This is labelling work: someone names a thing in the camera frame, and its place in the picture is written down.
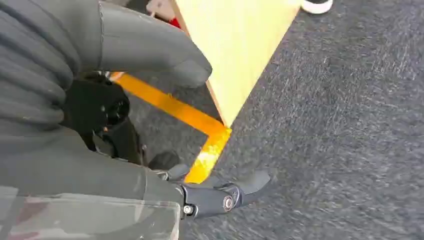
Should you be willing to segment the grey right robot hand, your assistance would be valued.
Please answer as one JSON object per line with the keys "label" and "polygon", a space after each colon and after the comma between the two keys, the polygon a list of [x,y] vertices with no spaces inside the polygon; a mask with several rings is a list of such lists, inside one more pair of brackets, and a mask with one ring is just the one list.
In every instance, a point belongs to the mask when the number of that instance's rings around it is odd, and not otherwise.
{"label": "grey right robot hand", "polygon": [[180,29],[101,0],[0,3],[0,237],[176,240],[180,221],[248,205],[272,183],[183,183],[164,152],[144,163],[129,100],[104,72],[196,88],[212,66]]}

